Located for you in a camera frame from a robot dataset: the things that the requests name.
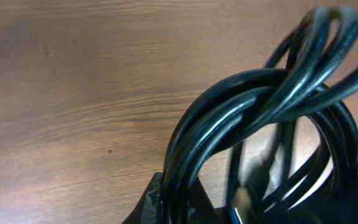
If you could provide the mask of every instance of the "wooden table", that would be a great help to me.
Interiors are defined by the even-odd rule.
[[[339,2],[0,0],[0,223],[123,221],[190,103],[261,67],[321,4]],[[356,65],[358,42],[328,83]],[[346,103],[358,124],[358,93]],[[315,143],[303,124],[301,152]],[[226,163],[201,171],[215,206]]]

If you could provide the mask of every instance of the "coiled cable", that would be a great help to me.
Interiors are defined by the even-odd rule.
[[[339,21],[339,28],[327,44],[333,21]],[[344,60],[357,36],[355,10],[318,7],[308,12],[278,46],[265,68],[225,78],[200,95],[177,124],[165,155],[164,222],[175,223],[178,217],[186,216],[182,215],[188,209],[186,191],[192,188],[201,166],[212,155],[230,147],[233,151],[226,203],[232,207],[236,189],[243,185],[238,180],[243,140],[272,123],[278,123],[278,129],[270,154],[274,155],[278,145],[283,144],[287,159],[282,182],[274,192],[263,198],[265,189],[255,188],[263,190],[252,197],[256,214],[288,210],[313,186],[330,158],[332,172],[307,200],[335,196],[351,185],[358,172],[358,130],[341,100],[358,90],[358,68],[332,87],[323,82]],[[286,67],[275,68],[287,51]],[[295,123],[300,116],[307,116],[317,127],[320,145],[289,177]],[[267,172],[271,164],[269,156],[265,163]]]

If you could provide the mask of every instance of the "wood grain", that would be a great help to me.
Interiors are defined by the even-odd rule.
[[[343,3],[358,8],[356,0],[0,0],[0,223],[120,223],[162,170],[170,135],[199,94],[261,67],[310,8]],[[357,64],[358,42],[329,83]],[[358,124],[358,94],[346,103]],[[315,140],[304,132],[297,161]],[[269,134],[253,136],[248,151]],[[224,152],[200,174],[215,206],[226,164]]]

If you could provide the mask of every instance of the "power cord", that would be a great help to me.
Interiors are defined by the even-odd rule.
[[[335,38],[327,43],[333,21],[339,21],[339,29]],[[209,157],[230,147],[233,150],[226,203],[233,223],[241,220],[234,203],[239,188],[243,187],[251,199],[252,220],[285,212],[316,183],[330,159],[333,170],[329,177],[305,201],[335,197],[350,187],[358,173],[358,130],[341,100],[358,90],[358,68],[331,87],[323,82],[344,60],[357,36],[355,10],[318,7],[308,12],[278,46],[265,68],[225,78],[200,95],[177,124],[165,155],[161,194],[163,222],[189,221],[186,220],[188,191],[201,166]],[[286,67],[275,68],[288,50]],[[295,124],[300,116],[307,116],[317,127],[320,145],[289,176]],[[272,123],[278,123],[278,128],[269,156],[252,170],[250,179],[240,183],[243,140]],[[281,184],[264,197],[279,145],[285,152]],[[302,183],[283,198],[302,179]]]

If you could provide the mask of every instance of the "black cable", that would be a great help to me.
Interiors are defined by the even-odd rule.
[[[335,20],[339,21],[339,29],[326,47],[330,24]],[[261,214],[271,205],[270,213],[289,209],[317,181],[330,156],[333,171],[310,198],[335,196],[351,184],[358,172],[358,130],[341,100],[358,90],[358,68],[331,88],[323,82],[341,64],[357,36],[358,13],[353,9],[313,9],[279,45],[266,68],[225,78],[199,96],[176,126],[165,155],[164,222],[171,219],[175,223],[178,217],[187,217],[183,214],[188,211],[186,191],[191,189],[203,163],[213,154],[235,146],[227,184],[226,203],[231,205],[240,186],[242,142],[271,123],[279,123],[286,130],[276,136],[286,149],[286,168],[278,189],[260,198]],[[288,49],[286,68],[274,68]],[[288,179],[295,121],[300,116],[312,120],[321,144]],[[272,154],[277,147],[273,146]],[[267,161],[263,166],[268,172],[272,157]],[[300,186],[282,200],[304,177]]]

